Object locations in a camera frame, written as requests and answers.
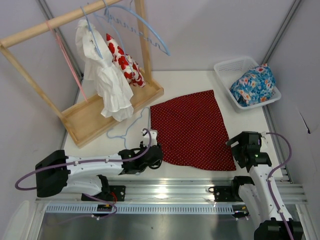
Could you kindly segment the thin blue wire hanger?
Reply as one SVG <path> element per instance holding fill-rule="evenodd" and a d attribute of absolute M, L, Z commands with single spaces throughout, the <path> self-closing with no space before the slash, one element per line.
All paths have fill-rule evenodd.
<path fill-rule="evenodd" d="M 144 107 L 141 112 L 140 112 L 140 116 L 137 117 L 126 129 L 125 133 L 122 135 L 115 135 L 115 136 L 110 136 L 109 133 L 113 130 L 113 128 L 111 130 L 108 130 L 106 132 L 106 136 L 108 139 L 121 139 L 123 140 L 123 146 L 125 149 L 128 149 L 127 147 L 127 135 L 129 130 L 136 124 L 136 122 L 140 119 L 142 119 L 143 117 L 143 113 L 144 111 L 147 110 L 148 111 L 148 117 L 147 117 L 147 128 L 149 129 L 151 127 L 151 109 L 150 107 Z"/>

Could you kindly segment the red polka dot skirt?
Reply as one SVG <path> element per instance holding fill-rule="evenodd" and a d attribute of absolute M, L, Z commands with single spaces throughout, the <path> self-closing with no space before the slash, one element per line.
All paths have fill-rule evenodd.
<path fill-rule="evenodd" d="M 237 169 L 229 135 L 213 90 L 187 94 L 150 107 L 163 160 L 206 171 Z"/>

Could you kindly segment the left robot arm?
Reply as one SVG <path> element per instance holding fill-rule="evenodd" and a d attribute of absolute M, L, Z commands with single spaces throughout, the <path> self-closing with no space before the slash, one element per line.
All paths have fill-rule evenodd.
<path fill-rule="evenodd" d="M 120 175 L 136 175 L 146 168 L 158 169 L 164 154 L 160 144 L 150 147 L 124 149 L 110 156 L 67 156 L 56 150 L 40 161 L 35 169 L 36 194 L 48 198 L 60 193 L 79 193 L 107 199 L 110 188 L 107 180 Z"/>

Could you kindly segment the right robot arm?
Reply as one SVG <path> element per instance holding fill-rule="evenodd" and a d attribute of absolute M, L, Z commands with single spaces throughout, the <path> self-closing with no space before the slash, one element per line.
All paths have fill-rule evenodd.
<path fill-rule="evenodd" d="M 271 158 L 261 151 L 265 132 L 243 131 L 226 142 L 234 160 L 247 176 L 231 182 L 236 199 L 244 202 L 255 225 L 256 240 L 300 240 L 304 230 L 287 210 L 274 178 L 283 163 L 273 167 Z"/>

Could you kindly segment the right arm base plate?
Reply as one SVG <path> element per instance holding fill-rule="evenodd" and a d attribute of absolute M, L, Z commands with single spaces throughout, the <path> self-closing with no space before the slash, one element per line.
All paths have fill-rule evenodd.
<path fill-rule="evenodd" d="M 215 202 L 236 202 L 230 186 L 211 186 L 208 192 L 213 194 Z"/>

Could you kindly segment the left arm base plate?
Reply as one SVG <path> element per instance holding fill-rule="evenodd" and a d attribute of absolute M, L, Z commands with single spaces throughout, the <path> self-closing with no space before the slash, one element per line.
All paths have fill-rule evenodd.
<path fill-rule="evenodd" d="M 110 185 L 102 187 L 100 193 L 93 195 L 94 198 L 108 202 L 124 202 L 126 196 L 125 185 Z"/>

